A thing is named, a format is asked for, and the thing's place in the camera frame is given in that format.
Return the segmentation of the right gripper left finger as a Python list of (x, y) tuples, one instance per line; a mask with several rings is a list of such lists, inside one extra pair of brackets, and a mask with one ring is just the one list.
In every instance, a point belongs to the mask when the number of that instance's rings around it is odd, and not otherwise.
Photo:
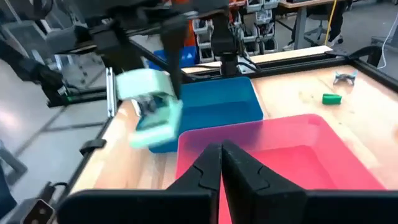
[(167, 188), (178, 199), (167, 223), (218, 223), (222, 152), (209, 144), (193, 164)]

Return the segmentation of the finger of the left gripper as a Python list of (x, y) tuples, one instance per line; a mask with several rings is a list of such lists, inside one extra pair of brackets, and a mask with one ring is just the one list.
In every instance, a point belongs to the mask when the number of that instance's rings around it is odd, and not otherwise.
[(102, 18), (91, 18), (91, 36), (96, 53), (103, 59), (105, 67), (113, 69), (115, 75), (144, 68), (140, 53), (134, 49), (118, 20), (103, 22)]
[(178, 15), (164, 21), (160, 28), (160, 39), (164, 46), (167, 68), (175, 96), (180, 98), (182, 71), (180, 69), (180, 51), (187, 34), (187, 18)]

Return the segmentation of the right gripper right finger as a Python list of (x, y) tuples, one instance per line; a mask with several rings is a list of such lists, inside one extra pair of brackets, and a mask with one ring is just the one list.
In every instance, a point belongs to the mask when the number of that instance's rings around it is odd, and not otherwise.
[(233, 223), (301, 223), (306, 191), (232, 141), (222, 142), (222, 176)]

